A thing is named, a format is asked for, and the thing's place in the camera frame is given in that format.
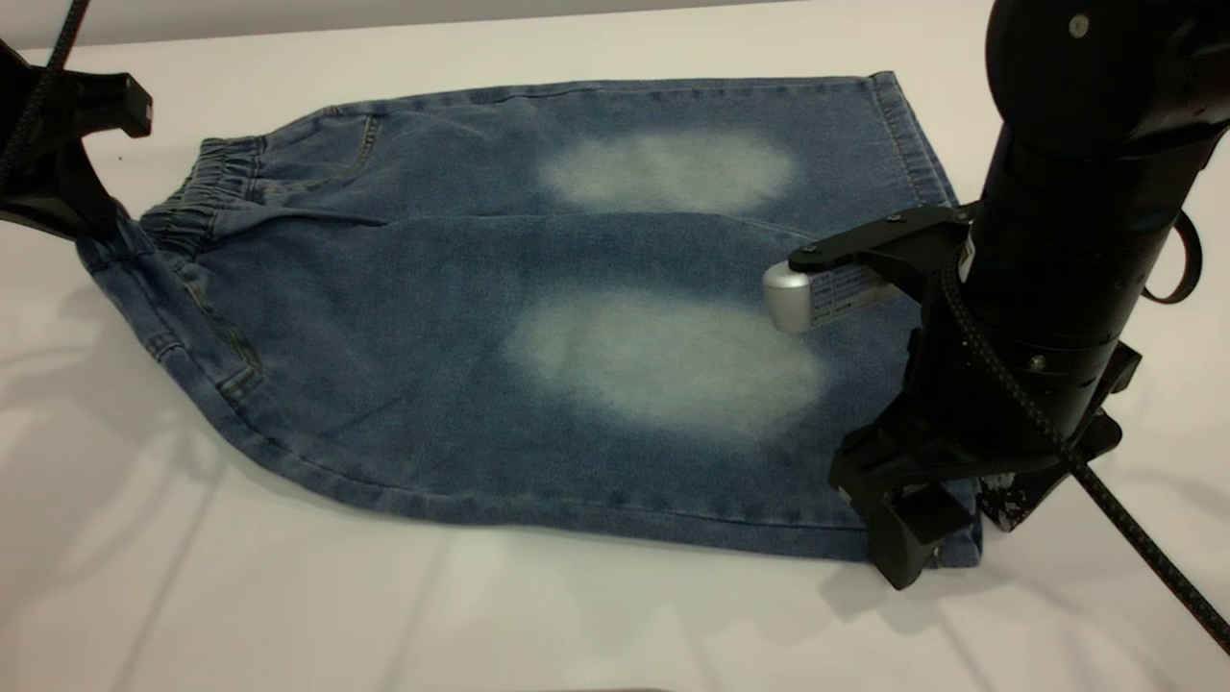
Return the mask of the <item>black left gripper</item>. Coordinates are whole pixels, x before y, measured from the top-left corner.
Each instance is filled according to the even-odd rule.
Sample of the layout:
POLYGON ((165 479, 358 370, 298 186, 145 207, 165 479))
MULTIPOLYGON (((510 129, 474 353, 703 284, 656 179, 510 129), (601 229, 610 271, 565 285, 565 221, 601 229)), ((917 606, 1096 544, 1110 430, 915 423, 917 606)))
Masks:
POLYGON ((128 73, 54 73, 2 45, 1 219, 66 237, 62 202, 79 236, 117 232, 118 203, 89 162, 85 136, 149 136, 153 100, 128 73))

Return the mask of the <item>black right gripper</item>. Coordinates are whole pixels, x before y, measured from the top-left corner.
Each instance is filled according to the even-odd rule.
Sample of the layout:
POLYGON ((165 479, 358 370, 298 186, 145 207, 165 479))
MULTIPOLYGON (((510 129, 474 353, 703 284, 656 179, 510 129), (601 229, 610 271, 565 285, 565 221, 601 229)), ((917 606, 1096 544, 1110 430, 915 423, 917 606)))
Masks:
MULTIPOLYGON (((1046 349, 994 329, 986 340, 1082 460, 1119 446, 1123 431, 1105 402, 1128 388, 1139 352, 1124 342, 1046 349)), ((870 562, 895 590, 918 581, 946 540, 972 525, 970 511, 929 482, 974 481, 984 516, 1014 531, 1068 476, 953 327, 913 329, 902 392, 843 439, 831 467, 833 486, 852 506, 877 500, 866 515, 870 562)))

